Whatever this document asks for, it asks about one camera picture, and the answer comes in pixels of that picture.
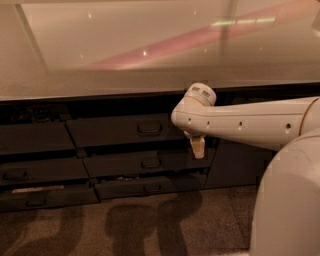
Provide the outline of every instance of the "gray carpet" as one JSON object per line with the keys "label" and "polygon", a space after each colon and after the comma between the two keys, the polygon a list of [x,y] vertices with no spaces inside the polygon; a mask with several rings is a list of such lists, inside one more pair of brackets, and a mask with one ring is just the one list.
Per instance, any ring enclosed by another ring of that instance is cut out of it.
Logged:
{"label": "gray carpet", "polygon": [[0,214],[0,255],[248,255],[256,186]]}

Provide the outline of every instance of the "cabinet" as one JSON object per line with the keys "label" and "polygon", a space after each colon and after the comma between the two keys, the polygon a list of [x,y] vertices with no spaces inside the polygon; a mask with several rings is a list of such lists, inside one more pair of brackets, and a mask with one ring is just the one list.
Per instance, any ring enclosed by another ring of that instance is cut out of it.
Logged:
{"label": "cabinet", "polygon": [[0,212],[256,184],[271,152],[206,138],[195,159],[170,119],[182,97],[1,102]]}

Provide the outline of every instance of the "drawer handle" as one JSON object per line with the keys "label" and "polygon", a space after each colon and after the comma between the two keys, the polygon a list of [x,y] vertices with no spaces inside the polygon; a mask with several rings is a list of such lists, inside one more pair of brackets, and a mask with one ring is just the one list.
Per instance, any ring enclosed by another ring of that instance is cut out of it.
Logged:
{"label": "drawer handle", "polygon": [[162,162],[161,159],[151,159],[151,160],[145,160],[141,162],[142,169],[156,169],[161,166]]}
{"label": "drawer handle", "polygon": [[27,207],[40,207],[40,206],[44,206],[46,204],[46,199],[42,199],[42,200],[29,200],[27,201],[26,206]]}
{"label": "drawer handle", "polygon": [[146,187],[146,186],[144,186],[143,187],[143,190],[144,190],[144,192],[145,193],[149,193],[149,194],[151,194],[151,193],[158,193],[158,192],[160,192],[161,191],[161,185],[158,185],[157,187]]}
{"label": "drawer handle", "polygon": [[162,131],[161,124],[140,124],[138,125],[138,134],[140,136],[159,136]]}
{"label": "drawer handle", "polygon": [[3,174],[2,179],[9,181],[26,180],[28,179],[28,173],[25,169],[11,169]]}

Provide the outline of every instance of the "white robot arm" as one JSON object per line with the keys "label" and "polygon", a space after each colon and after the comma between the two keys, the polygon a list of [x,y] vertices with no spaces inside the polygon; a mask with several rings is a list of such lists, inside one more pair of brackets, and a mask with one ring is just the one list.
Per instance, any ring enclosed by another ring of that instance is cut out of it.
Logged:
{"label": "white robot arm", "polygon": [[173,110],[171,119],[190,138],[198,158],[203,157],[202,138],[206,135],[278,151],[320,127],[319,98],[213,107],[215,92],[196,83]]}
{"label": "white robot arm", "polygon": [[259,187],[251,256],[320,255],[319,98],[214,107],[214,91],[197,83],[172,113],[197,158],[206,135],[280,150]]}

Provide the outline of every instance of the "dark drawer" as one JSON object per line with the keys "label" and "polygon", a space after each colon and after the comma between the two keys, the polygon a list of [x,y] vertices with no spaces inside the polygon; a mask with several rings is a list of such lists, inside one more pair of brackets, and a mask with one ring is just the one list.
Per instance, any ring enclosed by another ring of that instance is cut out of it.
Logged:
{"label": "dark drawer", "polygon": [[183,139],[168,114],[88,118],[67,121],[77,147]]}
{"label": "dark drawer", "polygon": [[152,173],[210,167],[215,150],[209,148],[204,159],[195,159],[185,151],[147,151],[85,158],[90,177]]}
{"label": "dark drawer", "polygon": [[73,149],[64,123],[0,126],[0,154]]}
{"label": "dark drawer", "polygon": [[272,157],[267,149],[220,140],[206,188],[258,184]]}
{"label": "dark drawer", "polygon": [[100,199],[145,196],[202,189],[206,175],[192,174],[128,181],[106,181],[95,186]]}
{"label": "dark drawer", "polygon": [[99,202],[88,185],[73,185],[64,189],[0,194],[0,212],[62,207]]}
{"label": "dark drawer", "polygon": [[81,159],[0,164],[0,186],[88,178]]}

